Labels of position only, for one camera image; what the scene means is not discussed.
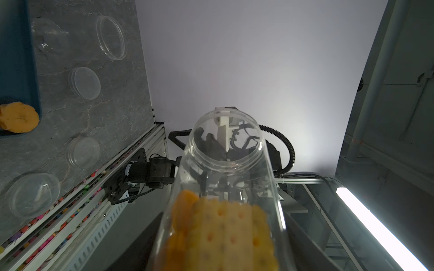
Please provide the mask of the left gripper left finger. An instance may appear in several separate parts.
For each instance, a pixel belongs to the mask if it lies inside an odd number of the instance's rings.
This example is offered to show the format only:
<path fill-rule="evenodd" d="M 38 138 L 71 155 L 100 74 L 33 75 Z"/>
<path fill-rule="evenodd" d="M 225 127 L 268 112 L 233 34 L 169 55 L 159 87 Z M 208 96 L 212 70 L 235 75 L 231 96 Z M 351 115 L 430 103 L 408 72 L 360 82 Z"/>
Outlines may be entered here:
<path fill-rule="evenodd" d="M 151 259 L 153 245 L 157 238 L 160 222 L 163 213 L 159 213 L 156 218 L 145 228 L 145 230 L 133 241 L 121 256 L 112 263 L 107 271 L 149 271 L 148 264 Z"/>

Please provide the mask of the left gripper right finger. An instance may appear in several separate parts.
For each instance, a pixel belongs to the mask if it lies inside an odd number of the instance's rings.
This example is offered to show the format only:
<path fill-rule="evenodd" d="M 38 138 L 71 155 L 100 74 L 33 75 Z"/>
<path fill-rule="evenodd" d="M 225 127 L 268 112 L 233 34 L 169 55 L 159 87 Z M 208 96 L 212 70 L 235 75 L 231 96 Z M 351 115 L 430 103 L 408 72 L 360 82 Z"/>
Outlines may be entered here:
<path fill-rule="evenodd" d="M 285 220 L 288 238 L 298 271 L 341 271 L 294 220 Z"/>

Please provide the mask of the clear jar with cookies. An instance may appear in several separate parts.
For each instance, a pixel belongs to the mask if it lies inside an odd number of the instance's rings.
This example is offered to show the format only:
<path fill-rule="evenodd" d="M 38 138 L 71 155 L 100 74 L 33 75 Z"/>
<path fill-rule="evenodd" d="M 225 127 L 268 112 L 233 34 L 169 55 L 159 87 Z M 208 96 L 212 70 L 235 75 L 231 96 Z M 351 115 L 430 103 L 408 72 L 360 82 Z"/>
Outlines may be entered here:
<path fill-rule="evenodd" d="M 67 35 L 53 21 L 35 18 L 32 20 L 31 31 L 35 46 L 44 54 L 60 56 L 68 51 Z"/>

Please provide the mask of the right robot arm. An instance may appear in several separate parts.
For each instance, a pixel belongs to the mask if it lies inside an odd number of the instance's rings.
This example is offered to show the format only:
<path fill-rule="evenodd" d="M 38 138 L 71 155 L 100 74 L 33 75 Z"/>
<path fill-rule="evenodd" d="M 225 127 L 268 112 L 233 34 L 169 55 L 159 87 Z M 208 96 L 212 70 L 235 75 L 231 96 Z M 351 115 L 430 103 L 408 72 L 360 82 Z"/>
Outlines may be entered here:
<path fill-rule="evenodd" d="M 182 156 L 133 159 L 125 181 L 143 183 L 150 192 L 173 184 L 172 201 L 182 190 L 220 201 L 270 201 L 276 195 L 273 178 L 289 172 L 296 159 L 287 137 L 235 107 L 208 112 L 192 129 L 172 131 L 168 139 L 184 151 Z"/>

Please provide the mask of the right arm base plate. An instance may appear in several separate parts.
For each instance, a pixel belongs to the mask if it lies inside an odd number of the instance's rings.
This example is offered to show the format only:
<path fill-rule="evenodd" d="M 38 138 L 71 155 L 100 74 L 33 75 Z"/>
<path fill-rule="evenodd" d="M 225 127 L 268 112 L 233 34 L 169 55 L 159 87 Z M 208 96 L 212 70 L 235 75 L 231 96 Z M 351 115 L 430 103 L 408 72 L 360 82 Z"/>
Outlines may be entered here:
<path fill-rule="evenodd" d="M 128 179 L 129 168 L 133 163 L 147 162 L 146 152 L 144 148 L 138 149 L 131 158 L 126 160 L 122 166 L 117 169 L 103 184 L 102 189 L 105 192 L 107 200 L 112 204 L 118 204 L 122 196 L 134 185 Z"/>

